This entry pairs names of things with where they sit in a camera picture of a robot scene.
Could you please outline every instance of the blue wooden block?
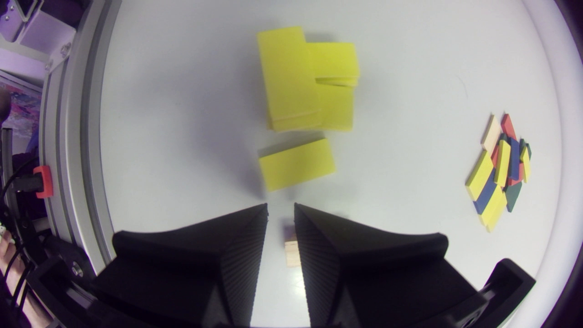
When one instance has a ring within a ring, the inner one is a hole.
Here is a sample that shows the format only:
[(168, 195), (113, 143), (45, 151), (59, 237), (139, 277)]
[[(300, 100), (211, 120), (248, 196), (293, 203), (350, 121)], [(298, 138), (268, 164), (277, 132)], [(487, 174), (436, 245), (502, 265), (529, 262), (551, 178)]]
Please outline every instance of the blue wooden block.
[(508, 164), (508, 177), (513, 180), (520, 179), (520, 144), (516, 139), (510, 139), (510, 163)]
[(480, 196), (478, 196), (477, 200), (474, 202), (474, 206), (476, 207), (478, 214), (484, 213), (484, 209), (486, 208), (486, 205), (488, 205), (488, 202), (490, 202), (490, 198), (494, 193), (494, 189), (498, 187), (496, 182), (494, 182), (495, 174), (496, 169), (493, 169), (490, 177), (488, 178), (488, 181), (486, 181), (484, 189), (482, 189), (482, 192), (480, 193)]

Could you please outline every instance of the metal frame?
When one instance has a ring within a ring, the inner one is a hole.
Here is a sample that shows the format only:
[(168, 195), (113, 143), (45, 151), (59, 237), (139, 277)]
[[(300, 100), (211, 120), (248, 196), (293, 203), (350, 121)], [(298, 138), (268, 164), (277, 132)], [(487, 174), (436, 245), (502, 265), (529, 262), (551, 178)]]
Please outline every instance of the metal frame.
[(69, 58), (45, 79), (40, 163), (49, 165), (55, 195), (47, 214), (53, 233), (87, 253), (95, 272), (115, 257), (113, 225), (101, 171), (101, 84), (121, 0), (93, 0)]

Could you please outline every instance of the red wooden block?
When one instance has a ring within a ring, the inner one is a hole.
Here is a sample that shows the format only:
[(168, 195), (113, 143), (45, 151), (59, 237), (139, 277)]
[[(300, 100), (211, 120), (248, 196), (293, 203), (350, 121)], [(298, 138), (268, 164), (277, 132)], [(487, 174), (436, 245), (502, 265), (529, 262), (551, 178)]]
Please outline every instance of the red wooden block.
[(509, 138), (518, 140), (516, 138), (516, 133), (514, 132), (514, 126), (512, 126), (512, 121), (510, 120), (510, 115), (504, 114), (500, 125), (502, 125), (502, 131), (506, 133)]
[(492, 163), (494, 163), (494, 168), (496, 168), (496, 163), (498, 163), (498, 145), (496, 145), (496, 147), (494, 147), (494, 150), (492, 151)]
[(524, 163), (521, 162), (520, 163), (520, 166), (519, 166), (520, 176), (519, 176), (518, 180), (513, 180), (513, 179), (510, 179), (510, 177), (508, 177), (507, 186), (513, 186), (513, 185), (519, 183), (520, 181), (522, 181), (522, 179), (524, 178), (524, 172), (523, 171), (524, 171)]

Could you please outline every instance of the yellow foam block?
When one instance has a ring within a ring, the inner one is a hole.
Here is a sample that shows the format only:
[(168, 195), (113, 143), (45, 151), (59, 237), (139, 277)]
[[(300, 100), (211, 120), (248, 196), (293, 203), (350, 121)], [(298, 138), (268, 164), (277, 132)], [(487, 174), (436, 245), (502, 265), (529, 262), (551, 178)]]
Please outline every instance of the yellow foam block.
[(274, 191), (336, 171), (327, 139), (259, 158), (267, 190)]
[(502, 198), (500, 198), (496, 208), (493, 210), (492, 215), (488, 219), (488, 223), (486, 224), (486, 231), (492, 232), (496, 223), (498, 223), (498, 219), (502, 216), (502, 212), (504, 211), (506, 204), (508, 204), (508, 200), (506, 199), (506, 195), (502, 192)]
[(352, 130), (354, 90), (345, 86), (318, 85), (323, 130)]
[(488, 224), (490, 224), (492, 218), (496, 216), (502, 198), (506, 200), (506, 196), (504, 195), (502, 188), (496, 187), (492, 193), (492, 196), (490, 197), (490, 201), (486, 205), (486, 208), (484, 208), (482, 214), (479, 215), (480, 222), (482, 222), (482, 224), (486, 227), (488, 227)]
[(353, 43), (308, 43), (316, 78), (358, 78), (359, 61)]
[(257, 42), (271, 118), (281, 120), (320, 110), (301, 27), (260, 32)]
[(322, 124), (322, 112), (287, 118), (285, 120), (272, 121), (271, 126), (276, 132), (306, 130), (319, 127)]
[(528, 155), (527, 147), (522, 148), (522, 153), (520, 154), (520, 161), (524, 165), (524, 171), (522, 172), (524, 182), (528, 183), (528, 179), (531, 176), (531, 157)]
[(510, 145), (505, 140), (500, 140), (498, 143), (498, 163), (496, 163), (496, 174), (494, 175), (494, 182), (500, 187), (506, 186), (509, 164)]
[(486, 132), (482, 137), (482, 148), (485, 149), (490, 156), (494, 151), (494, 147), (498, 144), (498, 139), (500, 139), (500, 133), (502, 132), (502, 127), (498, 122), (498, 119), (494, 114), (490, 116), (490, 122), (488, 122), (488, 127)]
[(327, 85), (351, 86), (359, 85), (358, 78), (316, 78), (316, 83)]
[(486, 181), (492, 173), (494, 164), (488, 155), (487, 151), (482, 151), (480, 158), (477, 160), (476, 165), (473, 168), (468, 180), (466, 181), (466, 188), (473, 201), (476, 201), (482, 189), (486, 185)]

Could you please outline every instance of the stack of yellow blocks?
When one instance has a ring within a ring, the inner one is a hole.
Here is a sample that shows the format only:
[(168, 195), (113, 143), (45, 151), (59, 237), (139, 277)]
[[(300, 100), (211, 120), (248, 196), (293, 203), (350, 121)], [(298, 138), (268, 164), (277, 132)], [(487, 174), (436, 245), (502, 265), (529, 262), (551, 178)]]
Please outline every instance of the stack of yellow blocks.
[(352, 43), (307, 43), (301, 27), (257, 34), (268, 128), (350, 131), (360, 70)]

